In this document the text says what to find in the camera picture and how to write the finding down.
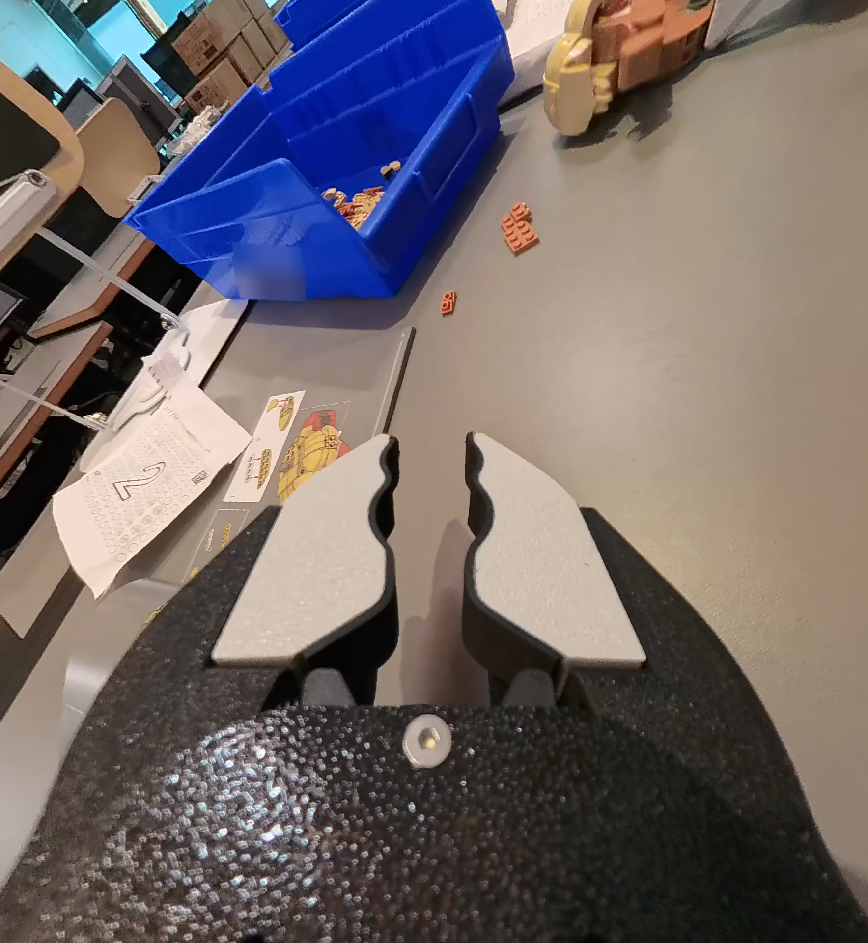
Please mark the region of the pile of loose bricks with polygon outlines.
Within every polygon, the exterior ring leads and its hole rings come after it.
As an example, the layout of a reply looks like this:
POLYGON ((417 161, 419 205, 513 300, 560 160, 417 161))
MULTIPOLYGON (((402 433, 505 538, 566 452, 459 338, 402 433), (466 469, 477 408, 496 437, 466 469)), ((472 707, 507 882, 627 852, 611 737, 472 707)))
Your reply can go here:
POLYGON ((385 199, 403 169, 400 159, 381 162, 361 158, 340 165, 313 186, 322 199, 358 231, 385 199))

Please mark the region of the grey instruction booklet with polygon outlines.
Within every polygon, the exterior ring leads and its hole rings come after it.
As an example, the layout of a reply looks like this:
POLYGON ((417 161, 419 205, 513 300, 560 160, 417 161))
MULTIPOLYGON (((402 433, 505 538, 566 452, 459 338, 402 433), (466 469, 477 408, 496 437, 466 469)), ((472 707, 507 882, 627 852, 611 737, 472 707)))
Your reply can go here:
POLYGON ((286 440, 273 448, 271 478, 259 498, 226 501, 239 467, 219 473, 188 510, 124 567, 102 601, 83 589, 63 629, 69 646, 61 685, 62 744, 77 732, 111 670, 141 626, 204 568, 230 539, 278 498, 286 448, 319 407, 356 447, 388 429, 413 340, 411 328, 353 332, 246 321, 204 380, 203 390, 253 431, 270 395, 303 390, 286 440))

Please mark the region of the stack of cardboard boxes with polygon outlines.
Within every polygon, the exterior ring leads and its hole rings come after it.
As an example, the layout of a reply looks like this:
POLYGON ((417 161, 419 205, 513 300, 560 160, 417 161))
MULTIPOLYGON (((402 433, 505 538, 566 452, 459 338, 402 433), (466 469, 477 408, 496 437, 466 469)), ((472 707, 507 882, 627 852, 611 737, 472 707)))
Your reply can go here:
POLYGON ((285 6, 286 1, 214 1, 179 15, 166 38, 191 83, 181 97, 193 113, 234 105, 248 88, 270 88, 271 71, 291 54, 276 20, 285 6))

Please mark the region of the large orange brick plate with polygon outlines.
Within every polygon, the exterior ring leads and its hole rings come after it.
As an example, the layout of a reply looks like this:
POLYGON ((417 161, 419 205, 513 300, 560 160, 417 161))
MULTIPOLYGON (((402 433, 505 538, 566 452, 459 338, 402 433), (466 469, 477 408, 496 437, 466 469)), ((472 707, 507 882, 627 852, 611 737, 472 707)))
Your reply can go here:
POLYGON ((519 256, 540 243, 533 227, 532 209, 524 202, 511 206, 508 214, 501 218, 500 225, 504 243, 513 256, 519 256))

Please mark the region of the grey desk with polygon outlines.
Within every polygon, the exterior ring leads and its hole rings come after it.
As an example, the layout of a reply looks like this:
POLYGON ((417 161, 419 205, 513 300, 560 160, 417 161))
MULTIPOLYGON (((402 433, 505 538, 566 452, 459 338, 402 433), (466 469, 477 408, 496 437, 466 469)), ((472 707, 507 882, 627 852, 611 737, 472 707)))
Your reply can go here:
POLYGON ((415 329, 378 700, 487 703, 460 637, 464 440, 486 433, 734 654, 868 911, 868 2, 786 4, 581 139, 539 97, 502 121, 394 298, 246 319, 415 329), (513 256, 520 202, 539 244, 513 256))

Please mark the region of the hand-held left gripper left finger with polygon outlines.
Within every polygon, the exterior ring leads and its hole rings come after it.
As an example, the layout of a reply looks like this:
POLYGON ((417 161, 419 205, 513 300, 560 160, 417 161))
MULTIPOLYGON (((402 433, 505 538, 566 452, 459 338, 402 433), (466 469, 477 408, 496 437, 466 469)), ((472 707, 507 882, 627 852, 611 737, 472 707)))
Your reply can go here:
POLYGON ((391 657, 399 459, 397 439, 377 435, 279 508, 212 650, 216 665, 289 667, 335 649, 344 666, 391 657))

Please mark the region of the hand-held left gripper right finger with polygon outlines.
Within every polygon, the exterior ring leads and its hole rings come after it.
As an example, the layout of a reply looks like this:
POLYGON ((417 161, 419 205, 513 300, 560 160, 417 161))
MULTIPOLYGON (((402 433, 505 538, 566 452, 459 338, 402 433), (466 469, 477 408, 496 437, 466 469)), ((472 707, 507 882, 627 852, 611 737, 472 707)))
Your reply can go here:
POLYGON ((639 669, 646 661, 569 492, 482 432, 466 439, 463 641, 486 670, 639 669))

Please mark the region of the white picture leaflet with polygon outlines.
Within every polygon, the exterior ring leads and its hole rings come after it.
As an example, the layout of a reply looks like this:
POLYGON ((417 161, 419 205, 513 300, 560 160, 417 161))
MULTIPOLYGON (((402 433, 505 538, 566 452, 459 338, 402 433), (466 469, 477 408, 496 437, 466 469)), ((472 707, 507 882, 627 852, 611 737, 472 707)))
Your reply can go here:
POLYGON ((268 397, 224 495, 226 503, 257 503, 263 499, 278 473, 288 433, 305 395, 305 390, 298 390, 268 397))

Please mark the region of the tan wooden chair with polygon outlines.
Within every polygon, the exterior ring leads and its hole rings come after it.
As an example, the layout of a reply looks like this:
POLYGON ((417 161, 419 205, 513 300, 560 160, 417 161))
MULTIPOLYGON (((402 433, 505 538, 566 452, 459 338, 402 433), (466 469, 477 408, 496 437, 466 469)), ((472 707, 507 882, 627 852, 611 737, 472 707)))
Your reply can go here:
POLYGON ((78 188, 85 159, 62 113, 0 60, 0 183, 41 171, 57 187, 55 206, 78 188))
POLYGON ((108 98, 76 131, 84 156, 79 187, 110 217, 132 207, 129 196, 160 173, 159 156, 127 104, 108 98))

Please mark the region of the blue plastic bin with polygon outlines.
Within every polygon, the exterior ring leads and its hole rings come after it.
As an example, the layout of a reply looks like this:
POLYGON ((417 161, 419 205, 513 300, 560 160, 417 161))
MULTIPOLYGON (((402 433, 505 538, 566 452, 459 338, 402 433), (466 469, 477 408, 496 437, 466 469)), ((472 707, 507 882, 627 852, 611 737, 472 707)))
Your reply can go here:
POLYGON ((391 297, 513 78, 492 2, 366 2, 248 88, 125 223, 227 298, 391 297), (313 185, 361 158, 404 169, 357 231, 313 185))
POLYGON ((275 23, 294 52, 317 39, 366 1, 287 1, 274 6, 275 23))

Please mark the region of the white numbered paper sheet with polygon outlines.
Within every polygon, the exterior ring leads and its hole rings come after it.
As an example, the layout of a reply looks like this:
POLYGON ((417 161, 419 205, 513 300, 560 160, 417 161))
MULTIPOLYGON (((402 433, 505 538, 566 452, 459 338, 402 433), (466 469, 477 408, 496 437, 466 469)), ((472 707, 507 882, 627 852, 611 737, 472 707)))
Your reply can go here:
POLYGON ((193 381, 182 380, 119 448, 53 500, 70 566, 95 598, 210 487, 250 435, 193 381))

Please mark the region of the tan and brown brick model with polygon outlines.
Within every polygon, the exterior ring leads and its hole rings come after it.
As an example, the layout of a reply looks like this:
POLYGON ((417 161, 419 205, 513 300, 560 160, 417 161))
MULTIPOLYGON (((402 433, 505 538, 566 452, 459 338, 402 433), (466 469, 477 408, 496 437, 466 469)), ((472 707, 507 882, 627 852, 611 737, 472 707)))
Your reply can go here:
POLYGON ((575 1, 543 74, 543 107, 562 137, 584 134, 613 99, 672 77, 701 53, 714 1, 575 1))

